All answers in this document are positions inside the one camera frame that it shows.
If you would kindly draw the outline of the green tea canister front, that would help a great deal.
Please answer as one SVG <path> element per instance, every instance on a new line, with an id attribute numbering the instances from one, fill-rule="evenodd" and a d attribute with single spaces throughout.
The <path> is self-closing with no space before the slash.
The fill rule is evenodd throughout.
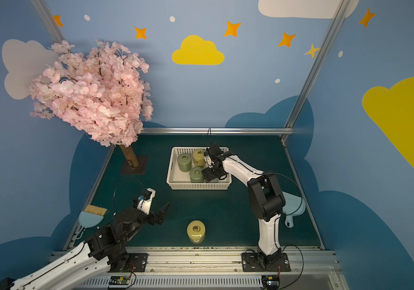
<path id="1" fill-rule="evenodd" d="M 189 174 L 190 174 L 190 181 L 192 183 L 203 183 L 204 182 L 204 176 L 202 173 L 202 168 L 201 167 L 193 167 Z"/>

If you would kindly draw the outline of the yellow tea canister front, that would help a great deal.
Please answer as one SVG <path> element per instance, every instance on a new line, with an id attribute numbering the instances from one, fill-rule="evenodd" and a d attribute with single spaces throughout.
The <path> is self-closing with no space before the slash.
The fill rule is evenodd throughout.
<path id="1" fill-rule="evenodd" d="M 194 244 L 200 244 L 205 239 L 206 228 L 202 221 L 191 221 L 186 229 L 189 240 Z"/>

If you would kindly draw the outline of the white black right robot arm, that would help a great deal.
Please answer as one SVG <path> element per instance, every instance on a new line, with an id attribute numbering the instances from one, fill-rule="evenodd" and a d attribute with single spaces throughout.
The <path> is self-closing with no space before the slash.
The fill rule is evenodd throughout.
<path id="1" fill-rule="evenodd" d="M 216 144 L 207 147 L 204 156 L 207 168 L 202 170 L 202 174 L 206 182 L 232 175 L 248 188 L 250 208 L 259 224 L 258 255 L 265 264 L 276 262 L 282 253 L 279 222 L 286 204 L 276 175 L 246 164 Z"/>

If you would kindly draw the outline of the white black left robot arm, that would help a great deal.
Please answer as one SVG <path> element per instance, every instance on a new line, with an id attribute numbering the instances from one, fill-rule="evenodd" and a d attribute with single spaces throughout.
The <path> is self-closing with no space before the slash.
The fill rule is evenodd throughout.
<path id="1" fill-rule="evenodd" d="M 123 271 L 131 263 L 126 244 L 145 224 L 161 225 L 169 203 L 157 213 L 147 206 L 128 207 L 66 255 L 20 279 L 5 278 L 0 290 L 71 290 L 91 277 Z"/>

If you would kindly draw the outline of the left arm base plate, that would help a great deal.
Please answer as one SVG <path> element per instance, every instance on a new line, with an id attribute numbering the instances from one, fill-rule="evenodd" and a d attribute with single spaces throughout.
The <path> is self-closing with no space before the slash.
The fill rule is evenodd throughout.
<path id="1" fill-rule="evenodd" d="M 127 253 L 110 265 L 110 273 L 144 273 L 147 266 L 148 253 Z"/>

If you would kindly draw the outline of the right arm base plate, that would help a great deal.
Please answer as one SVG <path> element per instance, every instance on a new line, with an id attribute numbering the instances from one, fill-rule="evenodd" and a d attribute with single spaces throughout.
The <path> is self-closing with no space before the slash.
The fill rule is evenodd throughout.
<path id="1" fill-rule="evenodd" d="M 241 260 L 244 272 L 291 272 L 290 261 L 285 253 L 269 261 L 260 253 L 245 251 L 241 254 Z"/>

